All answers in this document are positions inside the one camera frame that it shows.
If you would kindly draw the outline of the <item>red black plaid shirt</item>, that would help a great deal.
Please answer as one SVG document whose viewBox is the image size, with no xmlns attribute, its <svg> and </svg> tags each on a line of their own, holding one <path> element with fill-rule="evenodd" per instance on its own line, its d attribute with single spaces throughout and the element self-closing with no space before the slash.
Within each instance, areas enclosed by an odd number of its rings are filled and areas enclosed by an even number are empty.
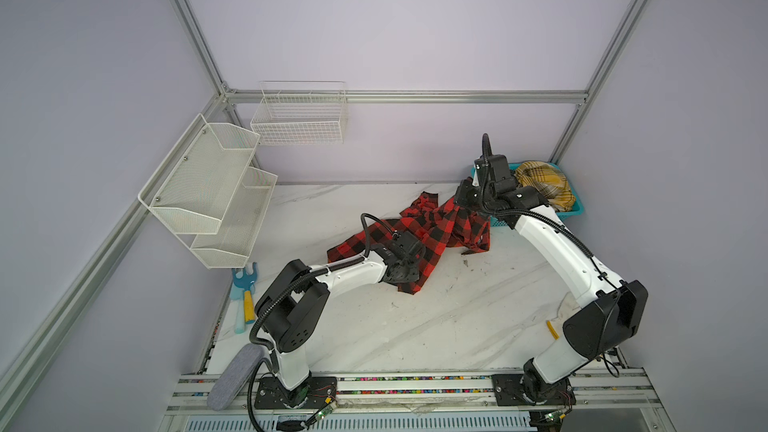
<svg viewBox="0 0 768 432">
<path fill-rule="evenodd" d="M 458 206 L 452 198 L 443 204 L 438 196 L 423 192 L 394 219 L 370 219 L 366 229 L 327 250 L 327 259 L 336 262 L 364 251 L 365 239 L 373 244 L 392 238 L 392 233 L 409 232 L 425 247 L 419 263 L 419 278 L 400 284 L 403 293 L 419 292 L 434 272 L 443 253 L 449 248 L 462 248 L 466 255 L 484 253 L 491 247 L 491 227 L 487 218 Z"/>
</svg>

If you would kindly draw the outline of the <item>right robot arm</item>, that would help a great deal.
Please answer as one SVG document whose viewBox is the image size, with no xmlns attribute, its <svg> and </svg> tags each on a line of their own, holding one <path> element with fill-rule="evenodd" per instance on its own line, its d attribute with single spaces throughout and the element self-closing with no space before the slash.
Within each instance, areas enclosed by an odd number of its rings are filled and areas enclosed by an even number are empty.
<svg viewBox="0 0 768 432">
<path fill-rule="evenodd" d="M 567 388 L 568 377 L 635 336 L 648 300 L 638 280 L 626 281 L 603 264 L 560 220 L 533 186 L 522 186 L 507 158 L 482 136 L 474 175 L 463 180 L 456 203 L 505 223 L 526 239 L 568 287 L 579 310 L 562 325 L 561 337 L 523 366 L 512 393 L 543 405 Z"/>
</svg>

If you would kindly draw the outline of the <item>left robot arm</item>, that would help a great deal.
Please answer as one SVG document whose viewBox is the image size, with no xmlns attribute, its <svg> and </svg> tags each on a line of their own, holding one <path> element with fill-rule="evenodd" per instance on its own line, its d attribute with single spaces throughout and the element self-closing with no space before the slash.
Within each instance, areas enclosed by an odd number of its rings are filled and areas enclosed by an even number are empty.
<svg viewBox="0 0 768 432">
<path fill-rule="evenodd" d="M 380 283 L 415 290 L 427 260 L 421 234 L 369 213 L 360 221 L 362 231 L 330 248 L 326 264 L 289 262 L 256 302 L 249 340 L 268 356 L 251 370 L 248 394 L 258 386 L 261 394 L 276 395 L 287 408 L 304 405 L 313 394 L 305 344 L 329 300 Z"/>
</svg>

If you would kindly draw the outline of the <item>white work glove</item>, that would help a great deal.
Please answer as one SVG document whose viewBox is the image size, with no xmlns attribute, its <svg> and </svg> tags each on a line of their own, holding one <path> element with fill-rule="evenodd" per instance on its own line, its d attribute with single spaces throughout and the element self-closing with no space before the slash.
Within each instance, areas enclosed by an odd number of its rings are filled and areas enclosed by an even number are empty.
<svg viewBox="0 0 768 432">
<path fill-rule="evenodd" d="M 558 306 L 556 317 L 552 320 L 553 325 L 558 329 L 562 329 L 565 321 L 581 309 L 582 307 L 578 304 L 573 294 L 571 292 L 566 293 Z"/>
</svg>

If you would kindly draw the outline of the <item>teal hand rake tool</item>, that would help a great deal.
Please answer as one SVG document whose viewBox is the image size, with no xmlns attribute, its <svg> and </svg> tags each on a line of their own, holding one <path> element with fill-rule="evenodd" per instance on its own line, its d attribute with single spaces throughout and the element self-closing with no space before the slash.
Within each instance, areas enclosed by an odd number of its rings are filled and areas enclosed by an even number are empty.
<svg viewBox="0 0 768 432">
<path fill-rule="evenodd" d="M 231 274 L 230 300 L 235 303 L 237 312 L 234 332 L 239 335 L 246 331 L 247 325 L 255 322 L 253 295 L 258 278 L 258 265 L 252 262 L 250 266 L 233 268 Z"/>
</svg>

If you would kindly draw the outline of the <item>grey foam pad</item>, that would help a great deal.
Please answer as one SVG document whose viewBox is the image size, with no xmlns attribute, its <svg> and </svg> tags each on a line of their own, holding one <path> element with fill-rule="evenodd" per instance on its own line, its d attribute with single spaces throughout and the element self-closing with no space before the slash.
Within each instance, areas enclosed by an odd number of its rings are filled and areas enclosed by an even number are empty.
<svg viewBox="0 0 768 432">
<path fill-rule="evenodd" d="M 267 355 L 268 350 L 262 345 L 247 344 L 241 348 L 213 385 L 207 407 L 214 411 L 227 409 Z"/>
</svg>

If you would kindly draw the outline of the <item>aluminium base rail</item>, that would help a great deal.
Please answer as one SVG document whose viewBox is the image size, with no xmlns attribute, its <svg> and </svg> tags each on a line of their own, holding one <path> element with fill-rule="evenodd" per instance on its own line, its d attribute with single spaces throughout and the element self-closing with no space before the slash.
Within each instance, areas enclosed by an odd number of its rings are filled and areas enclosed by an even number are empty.
<svg viewBox="0 0 768 432">
<path fill-rule="evenodd" d="M 545 404 L 513 393 L 513 370 L 327 373 L 305 401 L 286 405 L 275 385 L 242 390 L 221 411 L 207 404 L 215 376 L 182 377 L 162 431 L 276 431 L 314 418 L 313 431 L 672 431 L 674 425 L 642 369 L 614 377 L 597 368 L 572 375 Z"/>
</svg>

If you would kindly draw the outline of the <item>white mesh wall shelf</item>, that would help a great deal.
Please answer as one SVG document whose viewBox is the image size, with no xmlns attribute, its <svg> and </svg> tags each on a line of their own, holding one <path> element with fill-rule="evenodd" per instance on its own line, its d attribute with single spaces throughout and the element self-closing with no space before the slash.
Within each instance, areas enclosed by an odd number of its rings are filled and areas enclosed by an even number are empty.
<svg viewBox="0 0 768 432">
<path fill-rule="evenodd" d="M 255 166 L 260 136 L 198 115 L 138 201 L 208 269 L 243 268 L 278 176 Z"/>
</svg>

